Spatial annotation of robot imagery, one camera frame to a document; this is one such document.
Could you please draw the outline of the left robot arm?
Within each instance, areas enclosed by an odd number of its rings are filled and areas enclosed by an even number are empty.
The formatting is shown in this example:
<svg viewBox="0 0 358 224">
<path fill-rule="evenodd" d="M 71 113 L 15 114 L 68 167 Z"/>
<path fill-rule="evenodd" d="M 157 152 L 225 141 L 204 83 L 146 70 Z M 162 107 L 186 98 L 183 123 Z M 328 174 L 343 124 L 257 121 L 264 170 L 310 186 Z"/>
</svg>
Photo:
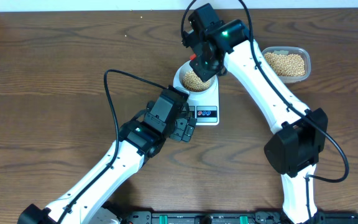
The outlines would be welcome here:
<svg viewBox="0 0 358 224">
<path fill-rule="evenodd" d="M 29 205 L 19 223 L 89 223 L 107 199 L 162 149 L 168 138 L 188 142 L 195 129 L 189 91 L 169 86 L 157 101 L 124 123 L 103 158 L 67 193 L 44 209 Z"/>
</svg>

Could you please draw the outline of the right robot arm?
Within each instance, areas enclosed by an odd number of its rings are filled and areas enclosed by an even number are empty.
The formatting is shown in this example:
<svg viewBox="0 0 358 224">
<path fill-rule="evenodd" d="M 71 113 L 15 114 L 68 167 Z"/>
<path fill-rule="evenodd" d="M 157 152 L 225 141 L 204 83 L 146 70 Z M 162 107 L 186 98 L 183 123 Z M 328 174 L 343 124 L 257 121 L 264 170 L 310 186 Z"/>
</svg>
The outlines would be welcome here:
<svg viewBox="0 0 358 224">
<path fill-rule="evenodd" d="M 203 82 L 229 72 L 247 90 L 273 134 L 264 153 L 282 178 L 283 212 L 292 223 L 311 223 L 317 208 L 313 183 L 306 178 L 316 170 L 324 136 L 306 120 L 326 129 L 326 114 L 321 109 L 311 111 L 291 93 L 241 20 L 225 23 L 210 4 L 183 17 L 192 27 L 181 33 L 183 45 L 195 53 L 190 66 Z"/>
</svg>

